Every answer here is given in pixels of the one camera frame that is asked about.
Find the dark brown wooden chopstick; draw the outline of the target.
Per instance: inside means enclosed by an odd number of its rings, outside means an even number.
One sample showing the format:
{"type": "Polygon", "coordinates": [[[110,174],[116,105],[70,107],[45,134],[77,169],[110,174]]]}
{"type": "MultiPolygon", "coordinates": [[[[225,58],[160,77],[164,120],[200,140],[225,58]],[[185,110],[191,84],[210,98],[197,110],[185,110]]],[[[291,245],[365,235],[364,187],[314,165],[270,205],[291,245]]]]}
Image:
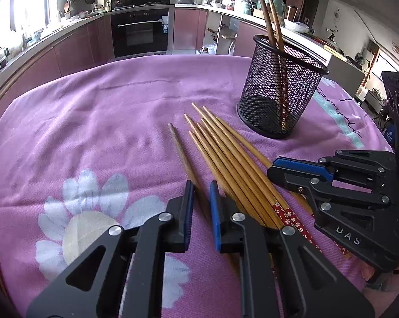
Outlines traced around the dark brown wooden chopstick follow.
{"type": "Polygon", "coordinates": [[[204,193],[204,189],[201,186],[198,176],[196,175],[196,171],[194,170],[190,158],[186,153],[183,143],[178,135],[178,131],[172,123],[168,123],[168,127],[186,175],[195,186],[196,200],[198,201],[199,209],[203,213],[205,219],[209,222],[211,220],[211,214],[209,210],[209,201],[204,193]]]}

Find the pink lower kitchen cabinets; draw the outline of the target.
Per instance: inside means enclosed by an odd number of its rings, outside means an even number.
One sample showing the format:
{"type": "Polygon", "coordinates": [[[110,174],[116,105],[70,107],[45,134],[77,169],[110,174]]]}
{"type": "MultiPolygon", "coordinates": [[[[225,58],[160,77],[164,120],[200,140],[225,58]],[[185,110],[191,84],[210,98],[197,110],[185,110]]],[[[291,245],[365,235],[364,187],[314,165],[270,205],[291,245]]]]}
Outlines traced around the pink lower kitchen cabinets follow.
{"type": "MultiPolygon", "coordinates": [[[[72,73],[93,68],[115,59],[111,19],[119,11],[78,21],[41,39],[12,59],[0,71],[0,117],[11,102],[39,85],[72,73]]],[[[263,32],[263,20],[226,9],[179,4],[168,18],[169,52],[198,50],[207,34],[210,14],[240,21],[242,27],[263,32]]]]}

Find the bamboo chopstick floral end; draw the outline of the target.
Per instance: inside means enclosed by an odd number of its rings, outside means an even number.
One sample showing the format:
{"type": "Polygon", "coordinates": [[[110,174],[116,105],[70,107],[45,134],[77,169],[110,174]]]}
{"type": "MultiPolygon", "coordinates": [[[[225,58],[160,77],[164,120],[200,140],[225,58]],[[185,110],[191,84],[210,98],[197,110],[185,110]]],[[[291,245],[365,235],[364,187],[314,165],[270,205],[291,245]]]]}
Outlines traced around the bamboo chopstick floral end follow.
{"type": "Polygon", "coordinates": [[[199,108],[197,111],[209,134],[214,138],[212,145],[216,149],[215,152],[227,168],[237,172],[233,175],[235,181],[262,221],[276,228],[294,227],[311,244],[317,245],[299,217],[248,154],[251,150],[253,154],[258,155],[258,150],[207,108],[199,108]]]}

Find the black mesh utensil cup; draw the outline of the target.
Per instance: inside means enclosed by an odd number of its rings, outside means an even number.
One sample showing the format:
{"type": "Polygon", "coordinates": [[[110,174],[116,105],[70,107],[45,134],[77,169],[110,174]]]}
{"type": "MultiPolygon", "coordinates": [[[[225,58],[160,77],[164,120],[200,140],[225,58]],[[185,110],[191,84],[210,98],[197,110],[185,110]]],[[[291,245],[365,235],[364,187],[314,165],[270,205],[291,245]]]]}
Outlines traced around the black mesh utensil cup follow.
{"type": "Polygon", "coordinates": [[[285,139],[329,69],[309,51],[290,42],[285,42],[281,51],[265,35],[257,34],[253,41],[255,50],[237,114],[261,136],[285,139]]]}

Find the pink floral tablecloth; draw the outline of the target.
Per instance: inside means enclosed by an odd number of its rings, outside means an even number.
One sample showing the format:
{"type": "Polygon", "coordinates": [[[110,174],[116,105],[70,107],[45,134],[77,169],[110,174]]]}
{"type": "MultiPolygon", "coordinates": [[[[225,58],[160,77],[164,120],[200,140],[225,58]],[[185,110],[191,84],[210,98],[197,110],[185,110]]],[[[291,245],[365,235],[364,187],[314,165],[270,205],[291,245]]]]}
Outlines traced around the pink floral tablecloth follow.
{"type": "Polygon", "coordinates": [[[316,161],[339,149],[389,150],[371,118],[322,79],[292,134],[262,137],[236,107],[250,59],[162,55],[59,78],[0,119],[0,267],[19,313],[105,228],[143,224],[185,187],[174,125],[199,179],[213,176],[185,115],[207,107],[268,159],[316,161]]]}

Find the bamboo chopstick in cup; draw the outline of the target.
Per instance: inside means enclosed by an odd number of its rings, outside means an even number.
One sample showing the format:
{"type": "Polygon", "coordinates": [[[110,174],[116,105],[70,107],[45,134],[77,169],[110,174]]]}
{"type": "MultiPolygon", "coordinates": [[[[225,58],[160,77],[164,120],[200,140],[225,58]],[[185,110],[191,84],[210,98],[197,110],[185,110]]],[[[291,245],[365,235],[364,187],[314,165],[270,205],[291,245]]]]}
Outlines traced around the bamboo chopstick in cup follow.
{"type": "MultiPolygon", "coordinates": [[[[273,17],[271,14],[270,8],[268,8],[267,3],[265,0],[259,0],[261,2],[261,7],[263,11],[263,16],[265,19],[266,23],[266,30],[268,34],[268,39],[270,42],[270,45],[275,49],[278,50],[280,53],[282,53],[278,49],[278,42],[277,42],[277,36],[275,33],[275,24],[273,23],[273,17]]],[[[288,119],[288,81],[287,81],[287,76],[286,76],[286,71],[285,71],[285,62],[284,59],[279,55],[275,55],[276,63],[278,65],[278,88],[280,90],[280,122],[281,122],[281,128],[283,131],[287,129],[287,119],[288,119]]]]}
{"type": "Polygon", "coordinates": [[[278,19],[278,14],[276,12],[276,8],[275,8],[273,0],[269,0],[269,4],[270,4],[271,14],[273,17],[273,23],[275,24],[275,33],[277,36],[278,49],[281,52],[283,52],[284,51],[283,35],[282,35],[281,29],[280,29],[280,21],[278,19]]]}

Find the black built-in oven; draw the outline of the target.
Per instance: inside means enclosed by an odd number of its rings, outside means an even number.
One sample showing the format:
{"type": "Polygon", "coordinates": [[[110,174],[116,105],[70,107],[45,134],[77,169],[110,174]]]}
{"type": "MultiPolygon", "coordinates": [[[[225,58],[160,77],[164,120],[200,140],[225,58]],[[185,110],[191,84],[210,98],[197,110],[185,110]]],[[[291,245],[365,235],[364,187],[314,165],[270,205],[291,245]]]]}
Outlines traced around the black built-in oven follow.
{"type": "Polygon", "coordinates": [[[168,50],[168,9],[114,14],[110,22],[116,58],[168,50]]]}

